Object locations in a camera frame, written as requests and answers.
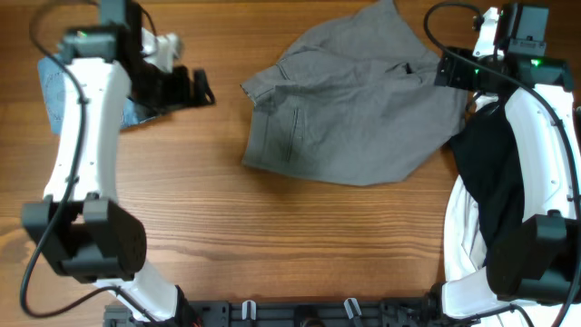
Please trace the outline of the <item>grey shorts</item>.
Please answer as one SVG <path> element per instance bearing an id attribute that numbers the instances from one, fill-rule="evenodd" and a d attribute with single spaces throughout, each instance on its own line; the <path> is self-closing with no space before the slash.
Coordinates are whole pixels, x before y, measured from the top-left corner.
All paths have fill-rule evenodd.
<path id="1" fill-rule="evenodd" d="M 243 163 L 356 186 L 405 180 L 457 134 L 464 91 L 390 1 L 317 25 L 242 85 L 253 103 Z"/>

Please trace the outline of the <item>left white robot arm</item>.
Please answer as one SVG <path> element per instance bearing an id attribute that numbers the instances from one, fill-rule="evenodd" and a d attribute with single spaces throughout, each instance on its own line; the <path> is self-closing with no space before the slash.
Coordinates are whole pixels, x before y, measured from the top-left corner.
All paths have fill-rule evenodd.
<path id="1" fill-rule="evenodd" d="M 22 209 L 35 248 L 20 292 L 45 259 L 57 275 L 111 293 L 140 326 L 200 326 L 181 288 L 147 261 L 143 224 L 118 203 L 115 165 L 128 101 L 165 114 L 215 97 L 204 71 L 175 64 L 178 37 L 143 28 L 150 15 L 138 3 L 97 6 L 98 23 L 67 30 L 51 56 L 64 74 L 64 119 L 43 199 Z"/>

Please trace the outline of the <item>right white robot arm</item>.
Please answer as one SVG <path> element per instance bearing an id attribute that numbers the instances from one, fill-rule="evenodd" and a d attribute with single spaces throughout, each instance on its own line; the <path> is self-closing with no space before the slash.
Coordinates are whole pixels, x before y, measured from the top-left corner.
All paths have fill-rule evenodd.
<path id="1" fill-rule="evenodd" d="M 437 84 L 478 94 L 451 145 L 459 172 L 445 222 L 447 279 L 434 290 L 458 322 L 580 322 L 580 151 L 566 62 L 478 58 L 448 48 Z"/>

